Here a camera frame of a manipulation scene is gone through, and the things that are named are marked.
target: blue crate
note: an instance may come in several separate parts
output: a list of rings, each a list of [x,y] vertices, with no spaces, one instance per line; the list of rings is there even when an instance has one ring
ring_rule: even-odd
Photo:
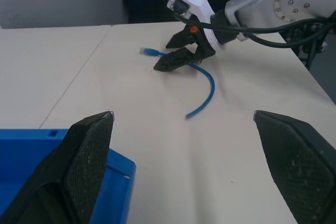
[[[38,163],[62,141],[68,130],[0,130],[0,216]],[[109,149],[104,179],[90,224],[125,224],[135,163]]]

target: orange component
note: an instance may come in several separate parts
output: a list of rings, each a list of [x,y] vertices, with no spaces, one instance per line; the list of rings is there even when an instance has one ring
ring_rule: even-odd
[[[198,32],[198,27],[197,26],[192,26],[189,31],[193,34],[197,33]]]

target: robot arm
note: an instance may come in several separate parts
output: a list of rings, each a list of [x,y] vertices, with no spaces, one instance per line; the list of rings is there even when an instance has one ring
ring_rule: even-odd
[[[330,18],[336,12],[336,0],[231,0],[227,2],[224,10],[216,14],[207,0],[169,0],[167,7],[185,19],[195,19],[214,26],[277,28],[300,20]],[[196,51],[196,56],[192,57],[188,53],[185,57],[186,61],[195,62],[214,55],[215,51],[222,50],[226,43],[236,38],[240,41],[247,39],[243,33],[227,33],[211,29],[199,31],[197,39],[195,34],[190,32],[190,26],[186,26],[182,32],[174,35],[167,48],[177,48],[196,42],[200,47]],[[185,49],[181,50],[179,56],[185,52]],[[174,58],[174,55],[168,54],[154,68],[170,71],[184,65],[180,63],[180,66],[167,67],[169,57]],[[164,61],[165,69],[159,67]]]

